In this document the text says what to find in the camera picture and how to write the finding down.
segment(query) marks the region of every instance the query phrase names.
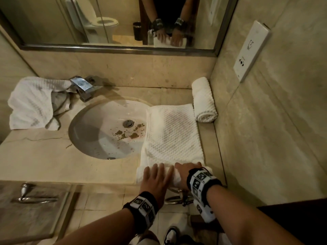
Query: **hand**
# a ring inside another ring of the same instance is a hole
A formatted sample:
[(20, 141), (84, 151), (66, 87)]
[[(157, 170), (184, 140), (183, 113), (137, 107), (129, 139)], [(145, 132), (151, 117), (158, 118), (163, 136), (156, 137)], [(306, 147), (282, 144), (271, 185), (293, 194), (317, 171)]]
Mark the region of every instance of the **hand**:
[(188, 187), (187, 187), (187, 184), (186, 184), (186, 180), (187, 180), (187, 177), (189, 175), (189, 171), (191, 169), (200, 169), (202, 168), (202, 164), (200, 162), (198, 162), (197, 164), (194, 164), (194, 163), (184, 163), (184, 164), (180, 164), (180, 163), (175, 163), (175, 168), (178, 170), (178, 172), (180, 173), (181, 175), (181, 185), (180, 187), (184, 190), (189, 190)]
[(166, 42), (168, 35), (166, 34), (164, 28), (161, 28), (160, 30), (156, 31), (156, 35), (158, 40), (161, 41), (161, 43)]
[(157, 200), (159, 209), (164, 205), (165, 194), (173, 173), (174, 166), (170, 166), (165, 176), (165, 166), (163, 163), (159, 165), (159, 168), (157, 164), (154, 164), (151, 170), (149, 167), (144, 169), (140, 193), (144, 191), (151, 193)]
[(182, 46), (183, 37), (184, 37), (184, 33), (175, 28), (173, 31), (173, 35), (171, 36), (170, 39), (170, 44), (178, 47)]

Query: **forearm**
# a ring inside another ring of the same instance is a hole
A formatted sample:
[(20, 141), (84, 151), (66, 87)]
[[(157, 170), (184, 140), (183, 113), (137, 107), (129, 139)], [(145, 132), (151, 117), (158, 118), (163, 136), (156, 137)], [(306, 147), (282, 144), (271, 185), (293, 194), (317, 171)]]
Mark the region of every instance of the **forearm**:
[(233, 245), (301, 244), (271, 218), (219, 185), (208, 190), (207, 200)]
[(142, 0), (146, 14), (148, 15), (151, 22), (158, 18), (156, 7), (154, 6), (153, 0)]
[(182, 20), (189, 21), (192, 14), (192, 8), (193, 8), (193, 0), (186, 0), (182, 8), (180, 18)]
[(128, 244), (135, 234), (134, 217), (125, 208), (74, 231), (55, 245)]

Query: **sink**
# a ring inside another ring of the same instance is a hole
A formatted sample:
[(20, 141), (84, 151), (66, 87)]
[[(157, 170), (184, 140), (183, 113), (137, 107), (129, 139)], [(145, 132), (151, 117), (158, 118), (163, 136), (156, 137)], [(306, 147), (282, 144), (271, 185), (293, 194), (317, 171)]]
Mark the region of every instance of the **sink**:
[(131, 100), (113, 100), (82, 109), (72, 120), (68, 135), (86, 155), (118, 159), (141, 152), (149, 106)]

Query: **mirror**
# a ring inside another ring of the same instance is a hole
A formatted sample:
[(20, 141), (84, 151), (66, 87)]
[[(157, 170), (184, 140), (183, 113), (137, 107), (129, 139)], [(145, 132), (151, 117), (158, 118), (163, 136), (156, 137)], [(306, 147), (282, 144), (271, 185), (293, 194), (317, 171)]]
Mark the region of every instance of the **mirror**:
[(213, 50), (229, 0), (0, 0), (25, 45)]

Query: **faucet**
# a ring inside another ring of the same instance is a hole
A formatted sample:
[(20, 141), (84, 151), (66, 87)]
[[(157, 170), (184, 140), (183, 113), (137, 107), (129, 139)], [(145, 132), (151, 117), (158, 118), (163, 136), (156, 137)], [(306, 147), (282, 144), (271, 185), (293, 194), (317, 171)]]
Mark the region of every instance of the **faucet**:
[(87, 102), (93, 98), (91, 95), (91, 92), (94, 91), (92, 84), (96, 81), (91, 76), (88, 76), (85, 79), (80, 76), (75, 76), (71, 78), (70, 81), (72, 86), (76, 89), (77, 94), (79, 94), (82, 102)]

